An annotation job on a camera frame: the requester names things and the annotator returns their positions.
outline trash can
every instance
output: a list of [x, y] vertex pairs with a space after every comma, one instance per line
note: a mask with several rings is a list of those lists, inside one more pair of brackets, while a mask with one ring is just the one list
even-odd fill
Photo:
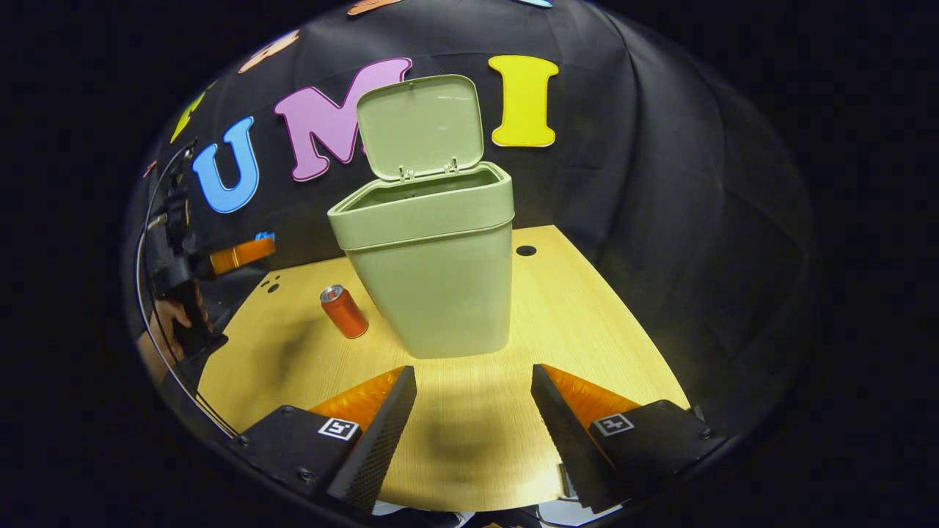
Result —
[[512, 179], [481, 162], [476, 86], [462, 75], [372, 90], [357, 106], [372, 172], [329, 210], [332, 230], [411, 355], [499, 350], [509, 339]]

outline foam letter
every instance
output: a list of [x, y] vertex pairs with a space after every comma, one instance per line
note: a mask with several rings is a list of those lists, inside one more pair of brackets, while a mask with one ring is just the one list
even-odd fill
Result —
[[359, 122], [355, 106], [369, 90], [400, 83], [411, 67], [409, 58], [393, 58], [370, 64], [359, 70], [346, 93], [342, 106], [310, 86], [294, 92], [274, 106], [274, 113], [284, 116], [297, 166], [296, 181], [313, 179], [330, 168], [330, 161], [316, 151], [313, 137], [342, 163], [352, 161]]
[[212, 81], [212, 84], [206, 86], [206, 89], [203, 90], [202, 94], [200, 94], [199, 97], [195, 98], [195, 101], [191, 102], [189, 106], [187, 106], [186, 109], [182, 111], [182, 116], [179, 117], [179, 122], [177, 123], [177, 129], [173, 131], [173, 137], [170, 138], [170, 143], [173, 143], [174, 141], [176, 141], [176, 138], [179, 135], [179, 133], [182, 132], [184, 128], [186, 128], [186, 125], [189, 124], [189, 114], [195, 111], [195, 107], [199, 106], [199, 103], [202, 102], [202, 98], [206, 96], [206, 92], [208, 92], [208, 89], [213, 87], [214, 85], [215, 85], [215, 81]]
[[251, 55], [251, 58], [248, 59], [248, 62], [244, 63], [244, 65], [241, 66], [241, 68], [239, 68], [238, 73], [244, 73], [245, 71], [250, 70], [251, 68], [254, 68], [254, 66], [256, 66], [257, 63], [283, 50], [283, 48], [286, 48], [290, 44], [293, 44], [294, 40], [298, 39], [299, 37], [300, 37], [300, 30], [295, 29], [291, 31], [290, 33], [287, 33], [283, 37], [276, 39], [274, 42], [265, 46], [261, 51], [257, 52], [256, 54]]
[[525, 55], [498, 55], [489, 66], [502, 74], [502, 124], [492, 131], [500, 147], [547, 147], [554, 131], [547, 127], [547, 78], [558, 66]]
[[382, 8], [390, 4], [397, 4], [401, 0], [360, 0], [356, 2], [354, 6], [348, 11], [348, 16], [354, 17], [356, 15], [361, 15], [365, 11], [371, 11], [372, 9]]
[[241, 175], [235, 187], [228, 189], [222, 185], [219, 167], [215, 164], [218, 146], [214, 143], [203, 149], [192, 161], [192, 170], [199, 175], [199, 183], [202, 185], [208, 206], [218, 212], [226, 213], [240, 209], [251, 200], [254, 191], [257, 191], [257, 160], [254, 158], [251, 137], [248, 135], [248, 130], [253, 124], [254, 118], [247, 116], [232, 125], [222, 137], [235, 151], [235, 163], [238, 164]]

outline soda can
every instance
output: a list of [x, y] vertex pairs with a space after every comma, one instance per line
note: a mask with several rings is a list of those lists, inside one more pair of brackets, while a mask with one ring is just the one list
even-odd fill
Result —
[[339, 332], [349, 339], [365, 334], [368, 330], [368, 321], [344, 287], [335, 284], [324, 289], [319, 294], [319, 303]]

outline letter m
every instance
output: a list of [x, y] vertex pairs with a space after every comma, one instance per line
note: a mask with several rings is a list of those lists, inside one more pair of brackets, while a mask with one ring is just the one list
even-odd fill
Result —
[[294, 92], [274, 106], [274, 113], [284, 117], [297, 166], [296, 181], [313, 179], [330, 168], [330, 161], [316, 151], [313, 137], [342, 163], [352, 161], [359, 121], [355, 107], [365, 92], [404, 81], [411, 67], [409, 58], [392, 58], [370, 64], [356, 74], [339, 106], [310, 86]]

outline lid hinge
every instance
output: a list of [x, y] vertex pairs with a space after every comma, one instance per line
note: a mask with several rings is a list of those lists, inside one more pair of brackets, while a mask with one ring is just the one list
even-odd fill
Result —
[[402, 181], [414, 179], [414, 171], [410, 169], [405, 170], [403, 165], [398, 165], [398, 175], [400, 175]]
[[456, 164], [456, 158], [452, 158], [449, 163], [443, 165], [443, 172], [445, 174], [459, 173], [460, 166]]

